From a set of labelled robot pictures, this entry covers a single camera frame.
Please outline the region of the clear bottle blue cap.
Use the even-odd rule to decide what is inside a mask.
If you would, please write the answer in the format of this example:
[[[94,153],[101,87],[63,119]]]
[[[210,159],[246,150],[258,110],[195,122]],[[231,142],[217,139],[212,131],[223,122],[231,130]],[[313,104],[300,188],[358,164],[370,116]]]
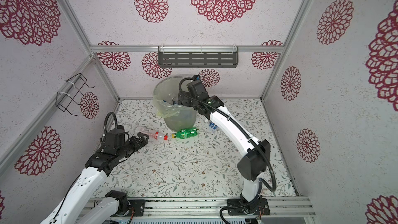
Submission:
[[[178,104],[178,93],[170,92],[161,96],[162,101],[168,103],[169,105]]]

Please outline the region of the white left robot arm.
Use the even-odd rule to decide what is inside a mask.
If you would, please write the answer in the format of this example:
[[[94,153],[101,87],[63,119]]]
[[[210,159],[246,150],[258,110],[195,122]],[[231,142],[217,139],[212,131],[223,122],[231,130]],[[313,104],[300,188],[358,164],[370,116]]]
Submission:
[[[122,125],[106,131],[101,138],[100,148],[89,158],[63,200],[42,223],[101,224],[113,215],[128,215],[132,207],[127,194],[112,190],[95,208],[78,219],[95,190],[110,176],[113,169],[146,146],[148,141],[149,135],[141,132],[129,136]]]

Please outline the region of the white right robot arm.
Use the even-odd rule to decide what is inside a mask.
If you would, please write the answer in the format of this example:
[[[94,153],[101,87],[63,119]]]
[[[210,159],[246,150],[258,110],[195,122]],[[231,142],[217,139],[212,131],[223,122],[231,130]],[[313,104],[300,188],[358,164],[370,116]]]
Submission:
[[[244,178],[240,201],[220,210],[237,210],[243,214],[255,214],[261,205],[262,188],[275,192],[276,176],[271,165],[271,145],[268,140],[259,140],[247,131],[229,112],[225,103],[217,96],[209,96],[198,77],[183,78],[178,84],[178,104],[191,107],[214,123],[235,145],[241,155],[237,168]]]

